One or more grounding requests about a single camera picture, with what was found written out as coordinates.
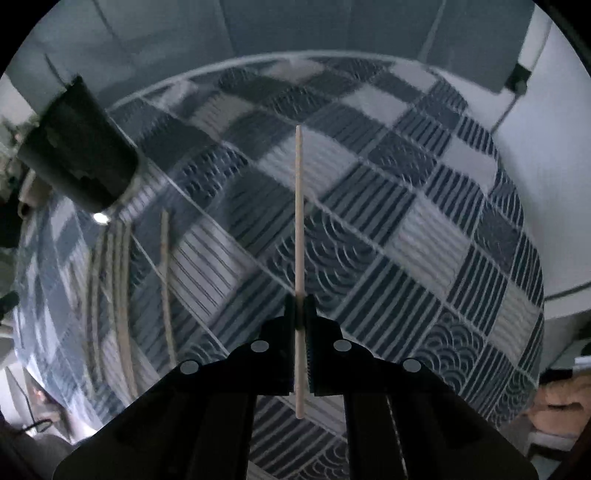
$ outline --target patterned fabric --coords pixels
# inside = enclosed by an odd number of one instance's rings
[[[321,314],[381,358],[422,360],[496,426],[523,408],[543,334],[540,261],[492,136],[436,73],[402,60],[276,59],[172,80],[111,115],[146,157],[119,215],[134,225],[139,393],[170,368],[157,272],[163,209],[179,361],[224,358],[282,313],[294,285],[302,124],[306,289]],[[23,229],[17,274],[20,359],[94,426],[133,399],[104,280],[92,346],[102,381],[85,357],[81,285],[99,232],[54,195]],[[342,399],[307,402],[298,421],[292,398],[259,399],[251,478],[348,477]]]

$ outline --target black cylinder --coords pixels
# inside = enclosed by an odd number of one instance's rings
[[[137,152],[79,76],[27,135],[18,158],[90,213],[112,205],[138,166]]]

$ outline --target black mount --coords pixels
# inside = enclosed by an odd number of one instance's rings
[[[186,361],[84,442],[54,480],[244,479],[258,395],[289,395],[296,306],[208,365]],[[343,395],[352,479],[534,480],[501,434],[414,359],[393,364],[344,340],[304,303],[314,395]]]

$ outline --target wooden stick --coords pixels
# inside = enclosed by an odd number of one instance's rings
[[[301,125],[295,128],[295,416],[305,416],[306,400],[306,333],[303,325],[304,314],[304,196]]]
[[[82,317],[82,331],[84,333],[84,357],[85,357],[85,365],[84,365],[84,378],[86,380],[86,386],[88,389],[88,393],[91,397],[95,396],[95,388],[92,384],[92,379],[90,377],[90,372],[88,370],[88,366],[90,364],[90,350],[89,347],[92,342],[89,339],[89,325],[88,325],[88,311],[89,311],[89,294],[90,294],[90,278],[92,276],[92,250],[89,249],[88,253],[86,254],[86,265],[85,265],[85,273],[84,273],[84,285],[82,285],[82,302],[80,305],[81,309],[81,317]]]
[[[128,289],[123,282],[129,283],[129,246],[131,243],[131,225],[126,228],[124,238],[123,224],[117,222],[115,234],[115,311],[117,312],[117,343],[121,355],[121,365],[125,382],[132,400],[138,398],[138,387],[135,382],[134,363],[131,357],[131,341],[129,340],[128,322]]]
[[[92,331],[92,347],[95,357],[95,371],[96,380],[98,383],[103,383],[103,367],[102,358],[100,355],[99,342],[99,286],[100,286],[100,268],[102,266],[103,244],[105,243],[105,229],[102,228],[99,232],[99,237],[96,240],[95,246],[95,261],[92,266],[92,322],[90,328]]]
[[[177,366],[177,354],[174,350],[173,325],[170,314],[170,301],[168,299],[168,212],[166,210],[162,211],[161,229],[160,273],[162,274],[162,313],[166,345],[168,346],[168,360],[170,362],[170,368],[173,369]]]

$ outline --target white wall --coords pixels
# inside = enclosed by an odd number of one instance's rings
[[[591,281],[591,79],[555,25],[497,141],[540,252],[545,294]],[[559,311],[551,303],[547,316],[586,310],[591,292]]]

